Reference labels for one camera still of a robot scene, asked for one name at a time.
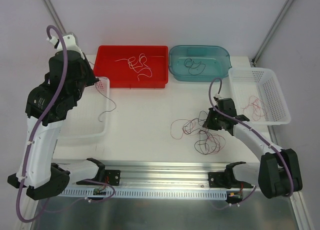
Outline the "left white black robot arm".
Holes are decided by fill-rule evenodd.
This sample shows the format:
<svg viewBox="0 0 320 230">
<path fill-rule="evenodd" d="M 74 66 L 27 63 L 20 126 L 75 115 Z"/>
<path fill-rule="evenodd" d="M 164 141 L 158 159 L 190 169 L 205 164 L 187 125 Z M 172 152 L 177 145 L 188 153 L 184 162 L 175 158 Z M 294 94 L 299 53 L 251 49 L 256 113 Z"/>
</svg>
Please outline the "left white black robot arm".
<svg viewBox="0 0 320 230">
<path fill-rule="evenodd" d="M 33 200 L 57 196 L 69 184 L 83 184 L 88 179 L 101 184 L 106 175 L 105 165 L 94 158 L 67 165 L 52 162 L 68 111 L 78 105 L 85 87 L 98 79 L 87 59 L 73 50 L 68 50 L 66 57 L 62 51 L 57 52 L 48 64 L 44 82 L 27 98 L 28 135 L 23 162 L 19 171 L 7 178 L 13 187 L 27 188 L 26 194 Z"/>
</svg>

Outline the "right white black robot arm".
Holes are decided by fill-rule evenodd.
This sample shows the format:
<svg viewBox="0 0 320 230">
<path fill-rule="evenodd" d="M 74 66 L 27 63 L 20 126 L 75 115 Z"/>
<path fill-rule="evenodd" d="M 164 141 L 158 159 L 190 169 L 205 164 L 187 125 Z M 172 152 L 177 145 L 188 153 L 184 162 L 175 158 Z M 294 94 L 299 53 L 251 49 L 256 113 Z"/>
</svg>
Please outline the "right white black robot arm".
<svg viewBox="0 0 320 230">
<path fill-rule="evenodd" d="M 210 103 L 212 107 L 203 128 L 227 131 L 259 160 L 254 164 L 244 161 L 228 164 L 224 172 L 214 177 L 215 184 L 230 189 L 241 182 L 248 183 L 259 187 L 266 198 L 290 197 L 302 190 L 298 155 L 293 149 L 284 149 L 266 140 L 246 116 L 237 114 L 231 98 L 214 97 Z"/>
</svg>

